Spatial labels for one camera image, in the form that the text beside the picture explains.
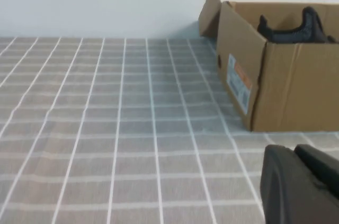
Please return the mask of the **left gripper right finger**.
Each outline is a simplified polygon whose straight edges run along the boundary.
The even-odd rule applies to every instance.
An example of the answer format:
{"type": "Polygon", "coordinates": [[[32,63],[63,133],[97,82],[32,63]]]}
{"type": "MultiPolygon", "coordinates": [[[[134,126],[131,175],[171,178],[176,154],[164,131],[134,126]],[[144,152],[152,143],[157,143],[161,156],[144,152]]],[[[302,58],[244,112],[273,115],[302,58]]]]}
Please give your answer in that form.
{"type": "Polygon", "coordinates": [[[311,145],[299,144],[294,152],[311,173],[338,199],[338,160],[311,145]]]}

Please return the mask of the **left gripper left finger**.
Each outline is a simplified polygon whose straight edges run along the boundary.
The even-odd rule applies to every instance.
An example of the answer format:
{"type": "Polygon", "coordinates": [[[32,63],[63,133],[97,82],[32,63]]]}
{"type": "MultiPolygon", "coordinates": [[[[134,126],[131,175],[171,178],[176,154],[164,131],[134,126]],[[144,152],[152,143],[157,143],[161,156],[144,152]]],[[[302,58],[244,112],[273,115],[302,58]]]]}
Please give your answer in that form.
{"type": "Polygon", "coordinates": [[[260,194],[266,223],[338,223],[338,199],[287,147],[265,147],[260,194]]]}

